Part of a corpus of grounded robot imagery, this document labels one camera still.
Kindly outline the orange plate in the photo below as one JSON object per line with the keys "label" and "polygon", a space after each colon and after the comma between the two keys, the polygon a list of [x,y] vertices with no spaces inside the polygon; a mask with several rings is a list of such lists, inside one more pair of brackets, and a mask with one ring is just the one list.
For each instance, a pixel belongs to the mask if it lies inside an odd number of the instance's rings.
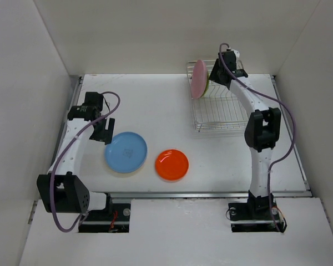
{"label": "orange plate", "polygon": [[155,170],[159,177],[168,182],[181,180],[189,169],[187,156],[176,149],[161,152],[155,160]]}

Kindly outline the wire dish rack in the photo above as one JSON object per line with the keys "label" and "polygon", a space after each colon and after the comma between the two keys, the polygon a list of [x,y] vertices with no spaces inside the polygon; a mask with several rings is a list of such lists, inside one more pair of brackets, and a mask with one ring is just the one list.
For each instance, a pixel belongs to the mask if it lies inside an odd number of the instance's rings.
{"label": "wire dish rack", "polygon": [[191,99],[195,131],[203,134],[242,134],[248,115],[227,87],[209,82],[205,94]]}

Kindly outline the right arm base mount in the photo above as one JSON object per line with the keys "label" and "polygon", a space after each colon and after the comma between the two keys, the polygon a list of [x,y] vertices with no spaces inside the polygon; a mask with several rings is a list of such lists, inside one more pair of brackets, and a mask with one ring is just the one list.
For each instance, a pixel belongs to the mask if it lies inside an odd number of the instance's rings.
{"label": "right arm base mount", "polygon": [[245,202],[231,202],[228,204],[226,215],[231,223],[233,233],[241,232],[278,232],[284,233],[287,229],[287,221],[282,215],[276,203],[271,209],[274,221],[267,208],[259,214],[252,214]]}

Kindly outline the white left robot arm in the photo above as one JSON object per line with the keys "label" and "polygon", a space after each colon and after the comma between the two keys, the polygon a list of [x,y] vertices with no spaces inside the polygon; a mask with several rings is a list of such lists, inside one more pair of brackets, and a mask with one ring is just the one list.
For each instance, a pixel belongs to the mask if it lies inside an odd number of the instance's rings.
{"label": "white left robot arm", "polygon": [[105,220],[112,216],[113,206],[106,193],[91,192],[79,179],[83,152],[89,140],[110,144],[114,118],[102,115],[103,94],[87,92],[82,105],[72,106],[67,115],[67,127],[57,157],[45,175],[37,178],[37,188],[47,212],[52,212],[51,195],[57,213],[94,211]]}

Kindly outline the pink plate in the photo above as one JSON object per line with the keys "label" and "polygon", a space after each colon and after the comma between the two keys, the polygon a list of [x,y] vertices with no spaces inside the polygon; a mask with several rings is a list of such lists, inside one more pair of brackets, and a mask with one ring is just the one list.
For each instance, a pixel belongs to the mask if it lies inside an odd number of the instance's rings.
{"label": "pink plate", "polygon": [[191,97],[198,99],[203,96],[208,83],[208,70],[206,63],[202,60],[198,60],[194,66],[191,76]]}

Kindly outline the dark blue plate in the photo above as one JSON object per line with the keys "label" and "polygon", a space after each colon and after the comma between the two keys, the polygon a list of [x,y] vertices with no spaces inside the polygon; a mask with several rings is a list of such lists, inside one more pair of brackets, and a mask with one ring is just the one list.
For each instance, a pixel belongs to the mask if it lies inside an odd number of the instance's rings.
{"label": "dark blue plate", "polygon": [[131,173],[142,167],[148,155],[145,140],[134,132],[121,132],[105,148],[104,157],[110,169]]}

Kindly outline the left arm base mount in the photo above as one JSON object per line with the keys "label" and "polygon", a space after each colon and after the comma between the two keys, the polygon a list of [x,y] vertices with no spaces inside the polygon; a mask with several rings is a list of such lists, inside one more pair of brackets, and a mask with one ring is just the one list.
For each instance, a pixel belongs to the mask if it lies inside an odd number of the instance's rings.
{"label": "left arm base mount", "polygon": [[78,225],[79,233],[128,233],[131,200],[114,199],[107,194],[105,208],[89,211]]}

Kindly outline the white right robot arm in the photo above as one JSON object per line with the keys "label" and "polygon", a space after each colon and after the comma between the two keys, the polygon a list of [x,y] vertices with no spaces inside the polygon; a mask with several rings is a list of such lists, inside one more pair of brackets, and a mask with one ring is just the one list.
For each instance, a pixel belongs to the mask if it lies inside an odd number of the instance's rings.
{"label": "white right robot arm", "polygon": [[261,94],[253,89],[244,69],[238,69],[235,51],[228,48],[218,53],[210,80],[227,87],[244,107],[248,122],[244,139],[251,153],[251,184],[246,212],[248,219],[270,220],[273,195],[268,184],[269,166],[280,137],[281,111],[264,104]]}

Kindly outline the green plate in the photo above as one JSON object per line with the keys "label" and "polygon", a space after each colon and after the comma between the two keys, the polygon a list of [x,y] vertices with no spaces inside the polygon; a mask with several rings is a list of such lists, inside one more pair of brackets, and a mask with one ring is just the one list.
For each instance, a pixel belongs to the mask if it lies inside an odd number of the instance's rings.
{"label": "green plate", "polygon": [[201,98],[205,96],[206,92],[208,91],[209,88],[209,72],[207,72],[206,75],[206,85],[203,94],[201,95]]}

